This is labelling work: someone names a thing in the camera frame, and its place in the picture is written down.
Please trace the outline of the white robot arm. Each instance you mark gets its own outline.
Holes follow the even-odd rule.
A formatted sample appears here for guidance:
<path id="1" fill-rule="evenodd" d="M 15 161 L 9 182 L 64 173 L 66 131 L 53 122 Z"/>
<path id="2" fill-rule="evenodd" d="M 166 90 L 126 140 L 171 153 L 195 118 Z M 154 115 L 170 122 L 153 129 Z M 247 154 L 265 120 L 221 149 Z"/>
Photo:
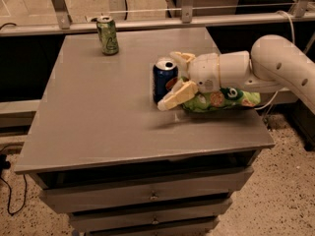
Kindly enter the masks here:
<path id="1" fill-rule="evenodd" d="M 161 99 L 157 108 L 169 110 L 201 92 L 236 88 L 276 92 L 287 88 L 315 113 L 315 63 L 286 38 L 265 35 L 250 51 L 196 56 L 172 52 L 184 77 Z"/>

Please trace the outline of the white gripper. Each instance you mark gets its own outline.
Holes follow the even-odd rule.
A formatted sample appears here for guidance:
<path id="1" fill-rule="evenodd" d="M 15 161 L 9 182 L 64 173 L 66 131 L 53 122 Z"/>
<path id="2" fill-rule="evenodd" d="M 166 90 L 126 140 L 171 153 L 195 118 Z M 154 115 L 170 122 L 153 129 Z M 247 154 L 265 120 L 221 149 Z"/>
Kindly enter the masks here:
<path id="1" fill-rule="evenodd" d="M 220 89 L 219 56 L 217 53 L 203 54 L 196 57 L 192 53 L 172 51 L 169 56 L 177 64 L 179 75 L 191 81 L 180 79 L 172 90 L 157 103 L 160 111 L 172 109 L 190 99 L 198 92 L 214 92 Z"/>

